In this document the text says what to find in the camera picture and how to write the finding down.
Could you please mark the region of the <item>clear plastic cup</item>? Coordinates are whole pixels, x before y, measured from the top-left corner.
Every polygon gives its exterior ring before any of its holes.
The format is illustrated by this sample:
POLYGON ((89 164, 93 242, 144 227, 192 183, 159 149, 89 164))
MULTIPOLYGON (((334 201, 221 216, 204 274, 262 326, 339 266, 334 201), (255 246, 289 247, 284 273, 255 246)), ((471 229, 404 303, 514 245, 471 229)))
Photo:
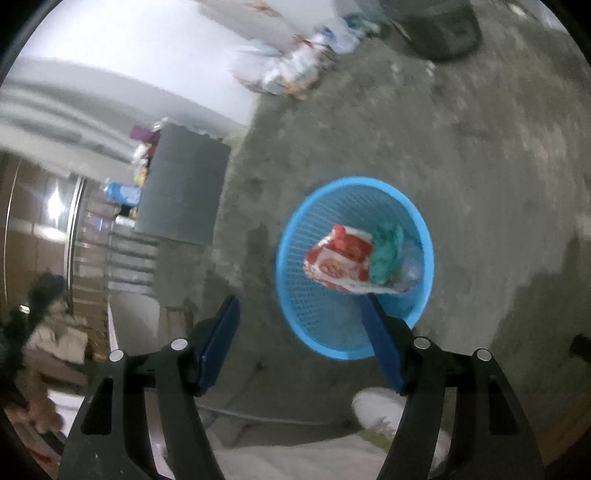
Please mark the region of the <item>clear plastic cup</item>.
POLYGON ((423 278, 423 253, 412 241, 405 241, 402 246, 400 268, 394 276, 394 289, 407 293, 419 285, 423 278))

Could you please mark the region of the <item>teal mesh cloth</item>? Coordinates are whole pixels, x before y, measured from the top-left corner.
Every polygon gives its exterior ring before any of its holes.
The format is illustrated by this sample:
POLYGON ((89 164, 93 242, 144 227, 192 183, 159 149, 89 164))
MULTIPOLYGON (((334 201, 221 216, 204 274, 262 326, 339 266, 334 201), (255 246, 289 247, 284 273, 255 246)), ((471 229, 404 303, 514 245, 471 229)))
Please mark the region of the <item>teal mesh cloth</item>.
POLYGON ((397 273, 402 262, 404 229, 399 224, 381 224, 372 234, 370 282, 384 286, 397 273))

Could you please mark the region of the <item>red white snack bag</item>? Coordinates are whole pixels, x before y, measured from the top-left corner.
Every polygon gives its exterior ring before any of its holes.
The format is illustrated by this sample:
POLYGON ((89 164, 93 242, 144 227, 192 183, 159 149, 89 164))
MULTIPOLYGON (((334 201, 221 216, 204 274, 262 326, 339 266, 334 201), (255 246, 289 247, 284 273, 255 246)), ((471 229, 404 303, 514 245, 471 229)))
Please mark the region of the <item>red white snack bag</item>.
POLYGON ((405 294, 394 289, 394 277, 384 286, 370 282, 372 234, 335 224, 329 235, 305 254, 304 274, 329 289, 353 295, 405 294))

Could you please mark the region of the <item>blue mesh trash basket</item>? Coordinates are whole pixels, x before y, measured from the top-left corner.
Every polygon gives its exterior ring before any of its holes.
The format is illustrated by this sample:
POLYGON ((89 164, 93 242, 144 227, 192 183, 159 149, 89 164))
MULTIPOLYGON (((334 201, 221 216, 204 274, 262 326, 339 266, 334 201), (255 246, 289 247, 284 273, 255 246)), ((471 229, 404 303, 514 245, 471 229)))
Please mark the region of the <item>blue mesh trash basket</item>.
POLYGON ((431 297, 435 253, 423 216, 403 192, 370 177, 341 178, 305 198, 283 229, 276 252, 277 301, 291 330, 312 351, 342 361, 375 356, 362 324, 365 297, 332 290, 308 278, 304 256, 335 224, 370 232, 384 223, 401 225, 405 238, 419 250, 419 284, 404 295, 378 297, 389 315, 413 328, 431 297))

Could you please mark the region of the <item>floor trash pile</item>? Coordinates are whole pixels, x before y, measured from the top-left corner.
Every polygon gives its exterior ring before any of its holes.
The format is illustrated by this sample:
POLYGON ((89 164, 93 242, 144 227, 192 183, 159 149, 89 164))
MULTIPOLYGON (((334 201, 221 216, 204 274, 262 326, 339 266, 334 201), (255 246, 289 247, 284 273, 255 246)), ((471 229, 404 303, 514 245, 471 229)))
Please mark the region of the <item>floor trash pile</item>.
POLYGON ((229 71, 252 92, 301 96, 322 79, 342 56, 355 52, 363 39, 380 37, 386 26, 360 13, 338 17, 301 37, 287 53, 253 41, 235 50, 229 71))

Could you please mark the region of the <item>beige hanging coat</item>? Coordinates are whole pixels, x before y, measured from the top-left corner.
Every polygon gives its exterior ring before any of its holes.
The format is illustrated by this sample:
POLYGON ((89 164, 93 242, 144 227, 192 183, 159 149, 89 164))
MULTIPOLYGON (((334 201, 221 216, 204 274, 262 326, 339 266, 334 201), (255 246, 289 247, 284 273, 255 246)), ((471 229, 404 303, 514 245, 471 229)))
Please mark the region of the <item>beige hanging coat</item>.
POLYGON ((88 377, 82 367, 89 337, 85 326, 86 320, 72 315, 65 300, 54 301, 25 343, 26 361, 51 381, 86 386, 88 377))

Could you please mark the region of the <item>white shoe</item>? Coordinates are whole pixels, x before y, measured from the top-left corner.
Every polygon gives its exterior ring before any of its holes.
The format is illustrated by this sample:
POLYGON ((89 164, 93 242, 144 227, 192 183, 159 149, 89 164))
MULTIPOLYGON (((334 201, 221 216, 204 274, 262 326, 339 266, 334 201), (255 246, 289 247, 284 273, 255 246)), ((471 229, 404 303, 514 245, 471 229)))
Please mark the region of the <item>white shoe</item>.
POLYGON ((405 398, 387 388, 367 388, 356 393, 352 410, 361 427, 356 437, 388 454, 405 406, 405 398))

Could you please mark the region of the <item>metal balcony railing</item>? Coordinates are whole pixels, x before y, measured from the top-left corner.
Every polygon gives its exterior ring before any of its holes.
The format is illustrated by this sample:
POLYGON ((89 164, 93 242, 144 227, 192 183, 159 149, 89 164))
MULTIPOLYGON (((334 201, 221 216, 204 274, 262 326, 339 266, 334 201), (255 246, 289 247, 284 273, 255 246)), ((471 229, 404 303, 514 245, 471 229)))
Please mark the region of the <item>metal balcony railing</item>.
POLYGON ((95 181, 78 178, 68 218, 64 275, 73 316, 86 321, 98 357, 108 349, 107 306, 115 294, 152 298, 159 241, 116 221, 121 208, 95 181))

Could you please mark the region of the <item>blue detergent bottle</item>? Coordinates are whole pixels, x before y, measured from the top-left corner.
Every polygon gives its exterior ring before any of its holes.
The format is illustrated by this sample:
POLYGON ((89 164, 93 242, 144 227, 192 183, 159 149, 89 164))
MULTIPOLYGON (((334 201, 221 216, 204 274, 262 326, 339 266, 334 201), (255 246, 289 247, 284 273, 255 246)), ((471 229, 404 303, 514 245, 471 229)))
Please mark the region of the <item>blue detergent bottle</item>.
POLYGON ((104 186, 103 192, 108 200, 131 208, 138 206, 141 196, 141 189, 139 187, 128 186, 118 182, 109 182, 104 186))

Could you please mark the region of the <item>grey cabinet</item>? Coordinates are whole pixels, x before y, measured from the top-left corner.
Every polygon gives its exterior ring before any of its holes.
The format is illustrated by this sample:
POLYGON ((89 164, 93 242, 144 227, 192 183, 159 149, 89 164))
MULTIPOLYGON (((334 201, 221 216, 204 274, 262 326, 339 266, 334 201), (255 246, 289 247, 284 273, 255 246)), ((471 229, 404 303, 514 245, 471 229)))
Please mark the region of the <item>grey cabinet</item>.
POLYGON ((209 245, 230 147, 172 122, 163 124, 159 134, 134 230, 140 235, 209 245))

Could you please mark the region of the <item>purple cup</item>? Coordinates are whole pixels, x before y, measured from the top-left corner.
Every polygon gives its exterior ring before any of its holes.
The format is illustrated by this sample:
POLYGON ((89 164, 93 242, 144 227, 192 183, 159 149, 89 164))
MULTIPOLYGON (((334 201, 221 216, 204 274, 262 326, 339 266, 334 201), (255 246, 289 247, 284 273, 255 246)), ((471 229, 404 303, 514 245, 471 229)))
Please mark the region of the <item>purple cup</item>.
POLYGON ((130 138, 142 143, 156 145, 159 141, 160 133, 140 125, 134 125, 130 131, 130 138))

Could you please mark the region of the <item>grey curtain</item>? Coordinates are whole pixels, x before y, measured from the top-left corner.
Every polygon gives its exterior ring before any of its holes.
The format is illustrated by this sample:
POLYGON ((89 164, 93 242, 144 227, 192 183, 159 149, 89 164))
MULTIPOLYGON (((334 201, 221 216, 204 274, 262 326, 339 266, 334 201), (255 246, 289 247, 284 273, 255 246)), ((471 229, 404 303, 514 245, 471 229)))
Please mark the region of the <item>grey curtain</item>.
POLYGON ((256 111, 235 86, 219 110, 136 79, 71 63, 24 58, 1 87, 1 146, 50 171, 133 181, 135 126, 170 120, 233 140, 256 111))

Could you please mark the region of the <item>black rice cooker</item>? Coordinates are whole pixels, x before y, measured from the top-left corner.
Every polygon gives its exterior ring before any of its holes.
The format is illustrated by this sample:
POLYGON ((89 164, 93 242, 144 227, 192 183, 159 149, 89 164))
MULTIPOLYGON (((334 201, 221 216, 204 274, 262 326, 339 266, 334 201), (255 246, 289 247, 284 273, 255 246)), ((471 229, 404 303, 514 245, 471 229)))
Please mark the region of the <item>black rice cooker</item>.
POLYGON ((424 58, 458 58, 482 42, 480 24, 470 1, 388 0, 380 5, 410 46, 424 58))

